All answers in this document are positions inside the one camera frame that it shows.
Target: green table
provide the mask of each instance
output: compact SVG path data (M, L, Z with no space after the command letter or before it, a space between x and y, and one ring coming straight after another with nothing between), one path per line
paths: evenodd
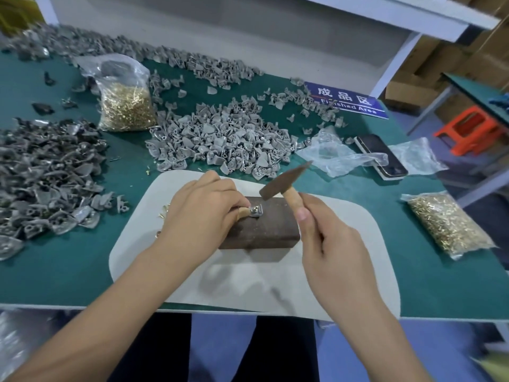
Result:
M183 89L188 94L177 99L177 89L165 92L163 98L179 104L177 113L189 114L195 104L227 104L232 97L261 94L271 87L282 92L293 88L287 79L264 75L253 81L233 85L230 91L218 90L217 95L207 95L206 80L197 80L191 72L172 69L154 62L146 62L151 69L157 67L165 77L184 75ZM56 85L48 87L43 82L43 72L49 71ZM0 55L0 116L3 126L12 123L12 117L24 119L38 116L31 102L49 103L57 108L50 119L80 118L97 122L96 97L90 93L73 94L72 86L80 83L79 71L61 59L41 63L22 63L12 55ZM78 109L63 111L60 99L71 97L78 102ZM282 111L261 102L261 113L266 121L278 121L288 127L291 134L302 136L301 127L314 127L321 120L311 114L299 115L298 108L288 103ZM296 113L290 123L286 117ZM350 125L340 130L341 136L376 133L389 145L406 141L405 135L392 120L382 120L366 115L343 112ZM157 177L152 158L144 141L147 132L104 134L110 144L109 158L120 156L115 162L106 162L101 185L106 190L125 194L134 207L143 193ZM302 163L294 156L289 167ZM150 175L146 174L151 167ZM190 169L202 169L203 164L191 164ZM233 178L250 179L237 173ZM399 201L402 193L418 194L437 192L444 187L435 177L408 177L399 182L385 182L371 168L357 168L344 177L329 178L322 171L312 168L301 177L296 188L302 192L320 194L352 201L364 206L376 219L396 272L401 294L403 317L509 320L509 276L490 251L477 251L453 262L440 253L431 237ZM95 230L75 228L60 236L44 235L30 241L19 255L0 263L0 306L16 305L39 308L84 307L103 292L112 280L108 270L108 256L130 216L103 213ZM164 310L218 310L203 306L168 304Z
M504 109L490 103L491 99L497 98L502 94L499 89L494 89L488 85L449 73L442 74L442 79L447 81L449 85L421 113L421 115L419 115L419 117L412 124L410 130L407 132L407 135L410 135L429 115L435 111L435 109L441 106L442 103L444 103L450 95L456 92L467 96L484 112L496 119L499 124L506 129L506 131L509 131L509 114ZM509 154L509 147L504 147L498 153L490 156L485 163L471 170L470 174L475 175L482 172L486 167L493 164L507 154ZM509 167L500 170L499 172L493 174L491 177L487 177L477 185L461 193L457 198L458 204L460 204L462 208L465 208L468 205L473 204L475 201L487 196L488 194L496 192L501 187L504 187L508 184Z

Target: white mat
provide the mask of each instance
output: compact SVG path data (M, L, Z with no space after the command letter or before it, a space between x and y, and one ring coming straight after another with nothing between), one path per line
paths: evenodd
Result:
M149 247L163 220L162 206L186 183L203 173L188 170L159 175L144 194L109 255L113 281ZM245 196L258 197L263 185L234 180ZM321 198L346 224L357 229L375 267L378 288L391 312L400 316L400 293L382 234L363 207ZM275 315L331 320L315 299L302 267L302 243L291 250L217 250L167 299L167 302L233 308Z

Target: orange plastic stool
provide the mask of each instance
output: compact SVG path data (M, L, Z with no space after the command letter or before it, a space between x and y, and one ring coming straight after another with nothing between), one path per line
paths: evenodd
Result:
M455 145L451 154L461 156L468 152L482 153L504 134L498 122L477 106L472 106L447 123L434 136L447 135Z

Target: plastic bag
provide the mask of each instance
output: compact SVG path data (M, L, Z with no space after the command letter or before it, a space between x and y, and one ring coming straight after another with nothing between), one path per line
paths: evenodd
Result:
M429 175L449 169L447 165L437 160L425 137L389 148L408 170L408 175Z
M408 203L436 243L454 260L471 250L496 247L449 193L403 194L401 199Z
M149 90L150 71L132 57L112 53L76 57L83 76L92 76L101 92L101 121L105 131L146 130L156 125Z
M0 312L0 382L59 330L54 311Z
M313 161L313 165L323 170L329 177L335 178L350 173L357 166L385 166L389 163L387 154L370 153L356 154L341 142L334 126L321 129L311 139L311 146L296 153L306 161Z

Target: blue sign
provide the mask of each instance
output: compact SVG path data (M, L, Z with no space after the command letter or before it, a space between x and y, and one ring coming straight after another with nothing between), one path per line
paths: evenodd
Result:
M358 114L371 115L376 118L389 119L377 98L373 96L358 94L347 89L335 89L326 85L306 82L315 102L329 104L343 111L356 112Z

